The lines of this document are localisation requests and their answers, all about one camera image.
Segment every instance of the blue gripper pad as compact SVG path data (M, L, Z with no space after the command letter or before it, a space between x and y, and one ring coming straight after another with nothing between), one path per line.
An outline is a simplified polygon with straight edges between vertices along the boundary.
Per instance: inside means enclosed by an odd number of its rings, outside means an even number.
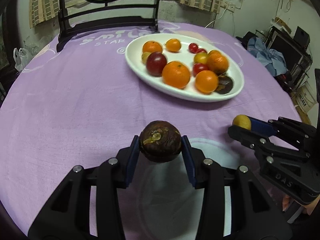
M267 137L277 134L277 131L270 123L260 121L258 119L248 116L251 121L251 131L265 135Z
M133 141L131 143L131 146L129 148L129 151L131 151L127 170L126 170L126 177L125 177L125 185L128 187L129 184L132 182L134 171L137 166L138 158L139 158L139 137L136 135L133 138Z
M187 170L189 182L192 184L193 187L195 187L197 182L196 168L191 157L191 153L190 153L191 146L186 135L181 137L181 144L182 144L182 157L183 157L184 165Z

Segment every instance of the power outlet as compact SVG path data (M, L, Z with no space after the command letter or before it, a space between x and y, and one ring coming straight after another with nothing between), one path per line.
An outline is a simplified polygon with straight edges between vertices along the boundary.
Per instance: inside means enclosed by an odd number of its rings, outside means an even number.
M228 6L229 6L229 2L221 1L221 7L222 8L228 8Z
M231 12L235 12L236 10L236 6L234 4L229 4L228 7L226 7L227 10L231 11Z

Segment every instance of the plastic bag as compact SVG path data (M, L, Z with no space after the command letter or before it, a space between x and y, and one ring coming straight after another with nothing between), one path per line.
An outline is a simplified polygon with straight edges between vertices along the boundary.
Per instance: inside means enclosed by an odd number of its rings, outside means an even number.
M28 63L33 59L33 56L25 48L20 48L19 51L15 48L13 50L13 59L16 63L14 67L19 71L19 73L21 73L26 65L28 65Z

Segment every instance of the speaker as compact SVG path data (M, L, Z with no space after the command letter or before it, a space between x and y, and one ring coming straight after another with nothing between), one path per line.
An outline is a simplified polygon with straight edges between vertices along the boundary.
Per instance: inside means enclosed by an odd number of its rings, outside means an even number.
M305 50L310 43L310 35L302 30L299 26L297 27L296 33L293 38L302 48Z

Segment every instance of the red apple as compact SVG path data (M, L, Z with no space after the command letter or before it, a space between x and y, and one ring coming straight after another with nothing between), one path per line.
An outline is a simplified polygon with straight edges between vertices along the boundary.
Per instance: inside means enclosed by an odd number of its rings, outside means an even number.
M147 70L152 76L161 76L162 70L167 65L167 58L161 52L153 52L147 59Z

